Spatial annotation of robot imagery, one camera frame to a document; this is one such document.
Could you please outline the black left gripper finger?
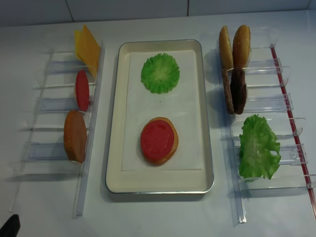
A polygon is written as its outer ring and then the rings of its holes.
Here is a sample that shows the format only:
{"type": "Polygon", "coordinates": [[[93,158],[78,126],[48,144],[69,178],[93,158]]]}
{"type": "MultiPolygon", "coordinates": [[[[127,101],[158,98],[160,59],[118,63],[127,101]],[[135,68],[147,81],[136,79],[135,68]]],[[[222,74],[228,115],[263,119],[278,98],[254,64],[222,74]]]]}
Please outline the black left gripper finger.
{"type": "Polygon", "coordinates": [[[13,214],[0,229],[0,237],[16,237],[20,230],[18,214],[13,214]]]}

